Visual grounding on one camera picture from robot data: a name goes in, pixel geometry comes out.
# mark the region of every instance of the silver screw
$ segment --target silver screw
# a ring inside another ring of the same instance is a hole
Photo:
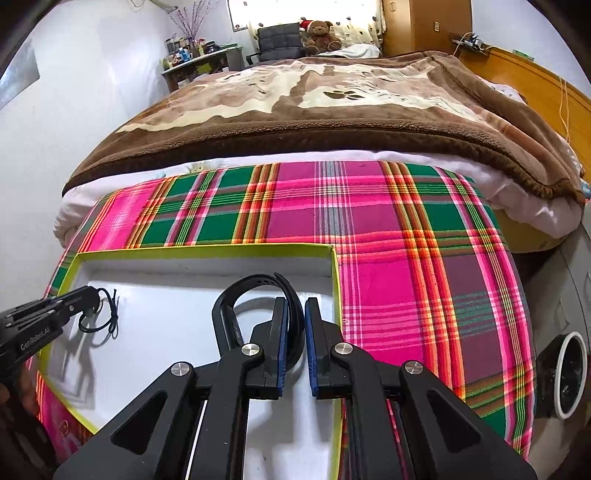
[[[411,375],[418,375],[423,371],[423,364],[416,360],[411,360],[410,362],[406,362],[404,369]]]
[[[347,342],[337,343],[335,345],[335,352],[341,355],[349,355],[353,351],[353,345]]]
[[[256,355],[260,351],[261,347],[255,343],[246,343],[245,345],[242,345],[242,353],[246,356]]]
[[[185,362],[179,362],[170,367],[170,371],[177,377],[182,377],[189,373],[189,365]]]

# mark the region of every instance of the plaid cloth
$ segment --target plaid cloth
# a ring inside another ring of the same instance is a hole
[[[490,207],[471,180],[448,171],[284,163],[122,189],[91,211],[48,294],[77,252],[251,242],[334,245],[346,341],[381,361],[423,362],[527,457],[534,353],[525,297]],[[57,443],[64,421],[79,443],[88,437],[63,409],[56,416],[42,380],[38,393]]]

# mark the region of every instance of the teddy bear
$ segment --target teddy bear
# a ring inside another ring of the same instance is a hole
[[[312,56],[325,51],[340,50],[342,44],[335,34],[331,33],[332,23],[302,18],[300,31],[306,55]]]

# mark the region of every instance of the curtain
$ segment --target curtain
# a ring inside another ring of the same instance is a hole
[[[330,21],[344,47],[367,43],[379,48],[386,23],[381,0],[245,0],[248,29],[307,20]]]

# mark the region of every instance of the wooden wardrobe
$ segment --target wooden wardrobe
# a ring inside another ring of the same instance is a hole
[[[383,0],[383,6],[387,26],[384,56],[420,50],[453,53],[456,45],[449,34],[472,31],[470,0]]]

